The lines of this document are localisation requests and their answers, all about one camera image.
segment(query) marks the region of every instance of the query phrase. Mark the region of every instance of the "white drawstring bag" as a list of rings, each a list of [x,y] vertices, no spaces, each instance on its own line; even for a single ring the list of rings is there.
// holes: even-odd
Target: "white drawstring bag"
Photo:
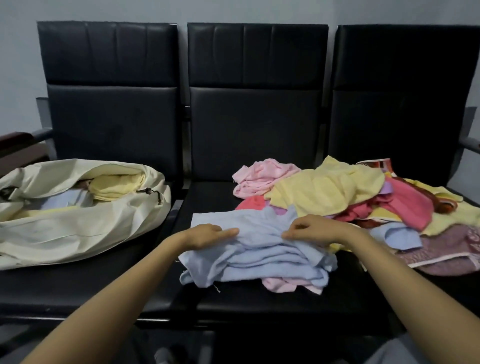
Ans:
[[[92,207],[9,219],[24,200],[64,192],[79,180],[100,175],[144,173],[141,190]],[[158,227],[171,206],[164,175],[142,164],[65,159],[17,168],[0,179],[0,191],[12,187],[0,202],[0,270],[85,259]]]

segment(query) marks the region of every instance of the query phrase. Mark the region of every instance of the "folded blue cloth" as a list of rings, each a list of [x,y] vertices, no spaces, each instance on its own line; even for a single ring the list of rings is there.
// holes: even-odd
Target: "folded blue cloth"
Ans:
[[[328,272],[336,269],[335,255],[309,243],[281,238],[296,218],[293,206],[281,216],[269,206],[263,210],[193,214],[191,227],[210,223],[222,229],[239,228],[240,233],[207,249],[181,254],[179,260],[187,270],[180,282],[209,287],[215,281],[282,277],[326,286]]]
[[[388,222],[370,230],[370,235],[394,249],[407,250],[421,248],[420,234],[403,222]]]

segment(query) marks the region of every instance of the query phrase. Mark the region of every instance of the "chair backrest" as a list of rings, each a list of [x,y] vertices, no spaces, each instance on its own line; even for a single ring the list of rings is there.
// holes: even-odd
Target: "chair backrest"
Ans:
[[[326,25],[188,24],[192,178],[275,158],[313,166]]]
[[[339,26],[327,153],[445,185],[479,47],[473,26]]]
[[[182,177],[176,24],[39,22],[58,158]]]

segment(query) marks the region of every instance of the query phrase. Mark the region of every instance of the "wall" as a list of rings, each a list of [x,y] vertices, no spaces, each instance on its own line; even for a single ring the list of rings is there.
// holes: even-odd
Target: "wall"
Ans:
[[[328,24],[331,56],[338,24],[480,24],[480,1],[0,0],[0,135],[40,128],[35,98],[46,97],[47,90],[36,32],[39,20],[178,23],[181,76],[186,85],[187,22]],[[183,98],[188,101],[186,93]],[[480,70],[474,77],[467,106],[480,106]],[[479,114],[470,133],[478,139]],[[453,187],[480,201],[480,183],[475,186],[479,180],[480,157],[466,152],[452,179]]]

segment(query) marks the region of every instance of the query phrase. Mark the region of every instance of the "black leather seat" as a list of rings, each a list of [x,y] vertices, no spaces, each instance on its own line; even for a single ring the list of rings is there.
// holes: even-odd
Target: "black leather seat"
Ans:
[[[325,25],[188,25],[193,181],[173,232],[189,228],[193,213],[233,210],[241,200],[232,194],[231,176],[242,165],[276,158],[313,167],[327,33]],[[321,296],[301,289],[272,293],[259,279],[182,287],[185,268],[176,262],[144,317],[196,324],[322,322],[329,330],[378,332],[382,323],[372,314],[383,301],[371,302],[352,255],[338,258],[340,268]]]
[[[479,49],[480,27],[339,26],[327,153],[390,157],[399,176],[445,186]],[[480,315],[478,273],[424,276]]]
[[[58,157],[142,163],[182,183],[177,26],[39,22],[38,32]],[[0,318],[65,317],[162,228],[79,262],[0,272]]]

